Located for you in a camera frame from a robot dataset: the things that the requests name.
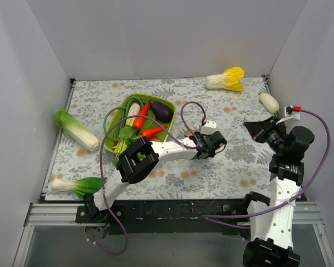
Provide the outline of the brass padlock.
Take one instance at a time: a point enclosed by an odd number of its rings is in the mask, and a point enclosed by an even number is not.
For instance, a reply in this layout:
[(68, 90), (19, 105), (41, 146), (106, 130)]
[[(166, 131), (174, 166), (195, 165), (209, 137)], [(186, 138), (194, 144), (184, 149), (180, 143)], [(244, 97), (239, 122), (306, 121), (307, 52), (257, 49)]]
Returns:
[(194, 130), (191, 130), (191, 131), (187, 130), (187, 131), (185, 132), (185, 134), (184, 134), (184, 137), (190, 137), (190, 136), (193, 136), (194, 132), (195, 132)]

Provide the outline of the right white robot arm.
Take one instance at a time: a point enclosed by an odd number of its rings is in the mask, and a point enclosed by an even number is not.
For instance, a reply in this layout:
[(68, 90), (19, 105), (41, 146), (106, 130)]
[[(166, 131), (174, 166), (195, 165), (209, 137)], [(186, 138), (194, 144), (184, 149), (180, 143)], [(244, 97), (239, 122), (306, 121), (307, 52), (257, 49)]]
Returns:
[(251, 231), (243, 265), (299, 266), (300, 256), (293, 251), (293, 213), (303, 183), (302, 159), (315, 136), (303, 126), (287, 132), (284, 122), (275, 116), (244, 126), (255, 142), (267, 143), (274, 155), (269, 164), (270, 197), (250, 192), (240, 208)]

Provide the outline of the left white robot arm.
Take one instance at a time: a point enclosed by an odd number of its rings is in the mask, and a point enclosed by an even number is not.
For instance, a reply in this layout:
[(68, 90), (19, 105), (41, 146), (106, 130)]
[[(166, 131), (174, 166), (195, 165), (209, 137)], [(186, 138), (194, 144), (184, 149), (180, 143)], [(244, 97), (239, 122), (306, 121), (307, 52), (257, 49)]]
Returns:
[(100, 223), (106, 219), (107, 210), (117, 197), (129, 185), (147, 178), (158, 163), (214, 157), (226, 144), (219, 131), (210, 135), (197, 132), (195, 136), (177, 142), (154, 142), (141, 137), (120, 154), (112, 175), (103, 179), (102, 188), (84, 196), (86, 213), (94, 222)]

